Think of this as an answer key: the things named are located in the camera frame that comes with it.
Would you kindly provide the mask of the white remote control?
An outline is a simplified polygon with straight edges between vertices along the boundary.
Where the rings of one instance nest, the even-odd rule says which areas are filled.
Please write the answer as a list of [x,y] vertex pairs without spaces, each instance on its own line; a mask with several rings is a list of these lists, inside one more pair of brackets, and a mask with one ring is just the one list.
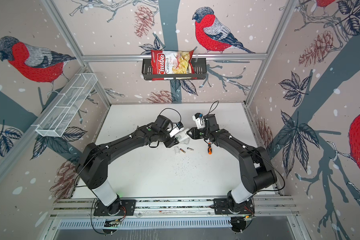
[[189,130],[190,130],[190,128],[183,129],[181,132],[179,132],[175,135],[175,139],[179,143],[185,142],[187,139],[189,139],[189,136],[187,135],[187,131],[189,131]]

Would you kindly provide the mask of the orange black screwdriver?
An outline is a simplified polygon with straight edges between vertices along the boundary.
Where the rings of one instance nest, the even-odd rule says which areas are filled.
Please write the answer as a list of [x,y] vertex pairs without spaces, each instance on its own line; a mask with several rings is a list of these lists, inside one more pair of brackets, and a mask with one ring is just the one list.
[[212,143],[208,141],[207,144],[208,144],[208,154],[211,155],[213,153],[213,151],[212,151]]

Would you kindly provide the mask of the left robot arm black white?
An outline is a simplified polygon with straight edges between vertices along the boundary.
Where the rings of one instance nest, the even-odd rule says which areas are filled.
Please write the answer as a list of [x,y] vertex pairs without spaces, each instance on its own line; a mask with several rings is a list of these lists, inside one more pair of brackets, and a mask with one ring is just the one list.
[[117,158],[137,148],[149,146],[151,143],[164,143],[171,148],[179,141],[175,135],[184,129],[181,122],[173,123],[163,115],[159,115],[155,122],[137,127],[131,134],[112,142],[96,145],[88,144],[76,165],[76,173],[85,185],[95,194],[99,206],[105,208],[98,216],[116,216],[119,212],[125,215],[127,211],[120,196],[113,190],[108,181],[108,166]]

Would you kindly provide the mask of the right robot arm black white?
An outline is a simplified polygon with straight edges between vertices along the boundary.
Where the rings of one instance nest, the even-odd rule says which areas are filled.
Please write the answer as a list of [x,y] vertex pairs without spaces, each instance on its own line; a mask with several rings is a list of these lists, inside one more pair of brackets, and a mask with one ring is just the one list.
[[214,114],[193,116],[194,128],[187,131],[193,140],[204,140],[209,146],[215,145],[226,150],[239,162],[241,183],[227,194],[228,209],[233,214],[248,211],[247,202],[260,191],[277,182],[275,168],[270,163],[268,152],[263,147],[247,145],[225,130],[220,129]]

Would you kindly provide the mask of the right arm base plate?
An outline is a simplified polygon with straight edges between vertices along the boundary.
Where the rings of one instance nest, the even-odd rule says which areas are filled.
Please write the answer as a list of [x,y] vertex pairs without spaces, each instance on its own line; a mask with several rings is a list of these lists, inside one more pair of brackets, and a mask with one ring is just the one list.
[[213,199],[210,206],[216,215],[254,215],[255,209],[252,201],[244,201],[237,204],[233,199]]

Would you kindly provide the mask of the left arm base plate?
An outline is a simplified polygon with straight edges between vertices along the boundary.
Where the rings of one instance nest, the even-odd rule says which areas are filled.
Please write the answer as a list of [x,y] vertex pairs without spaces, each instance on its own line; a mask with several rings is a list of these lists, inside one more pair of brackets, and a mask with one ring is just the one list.
[[110,206],[105,206],[100,200],[94,205],[95,217],[111,217],[111,216],[133,216],[136,208],[136,200],[117,199]]

